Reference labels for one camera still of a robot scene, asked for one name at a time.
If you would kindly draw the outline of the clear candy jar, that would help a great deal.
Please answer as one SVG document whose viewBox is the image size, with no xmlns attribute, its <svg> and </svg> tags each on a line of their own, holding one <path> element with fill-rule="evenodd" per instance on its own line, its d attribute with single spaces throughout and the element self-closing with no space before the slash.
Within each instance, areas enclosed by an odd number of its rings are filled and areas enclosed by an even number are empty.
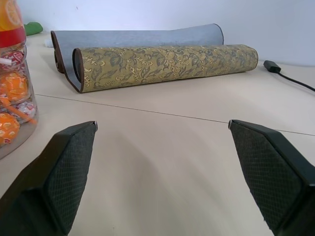
<svg viewBox="0 0 315 236">
<path fill-rule="evenodd" d="M 0 160 L 34 132 L 38 109 L 16 0 L 0 0 Z"/>
</svg>

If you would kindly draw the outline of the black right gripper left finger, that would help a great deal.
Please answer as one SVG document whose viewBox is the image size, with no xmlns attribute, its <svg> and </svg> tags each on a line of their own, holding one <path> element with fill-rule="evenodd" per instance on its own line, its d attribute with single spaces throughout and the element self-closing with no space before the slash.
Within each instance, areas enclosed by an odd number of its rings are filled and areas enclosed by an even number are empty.
<svg viewBox="0 0 315 236">
<path fill-rule="evenodd" d="M 56 133 L 0 198 L 0 236 L 68 236 L 84 193 L 96 121 Z"/>
</svg>

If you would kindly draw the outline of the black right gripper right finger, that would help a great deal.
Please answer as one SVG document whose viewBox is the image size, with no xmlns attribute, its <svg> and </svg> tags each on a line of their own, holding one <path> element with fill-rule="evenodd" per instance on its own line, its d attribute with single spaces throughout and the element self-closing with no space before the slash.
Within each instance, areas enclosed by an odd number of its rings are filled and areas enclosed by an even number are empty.
<svg viewBox="0 0 315 236">
<path fill-rule="evenodd" d="M 280 132 L 232 119 L 244 179 L 274 236 L 315 236 L 315 166 Z"/>
</svg>

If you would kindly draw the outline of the green cloth object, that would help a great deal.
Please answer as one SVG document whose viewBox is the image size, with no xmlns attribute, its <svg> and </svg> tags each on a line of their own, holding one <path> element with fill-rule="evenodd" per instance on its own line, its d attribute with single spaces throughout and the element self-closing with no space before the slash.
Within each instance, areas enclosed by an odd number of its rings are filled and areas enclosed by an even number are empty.
<svg viewBox="0 0 315 236">
<path fill-rule="evenodd" d="M 26 36 L 31 36 L 43 32 L 43 27 L 38 22 L 29 22 L 24 24 Z"/>
</svg>

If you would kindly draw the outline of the rolled gold brocade scroll mat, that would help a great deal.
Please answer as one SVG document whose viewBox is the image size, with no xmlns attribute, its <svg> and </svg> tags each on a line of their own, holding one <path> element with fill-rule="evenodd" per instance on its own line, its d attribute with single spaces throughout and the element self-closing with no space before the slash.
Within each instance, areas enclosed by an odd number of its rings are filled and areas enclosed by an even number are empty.
<svg viewBox="0 0 315 236">
<path fill-rule="evenodd" d="M 94 92 L 254 70 L 258 53 L 226 45 L 217 24 L 174 30 L 53 30 L 57 70 Z"/>
</svg>

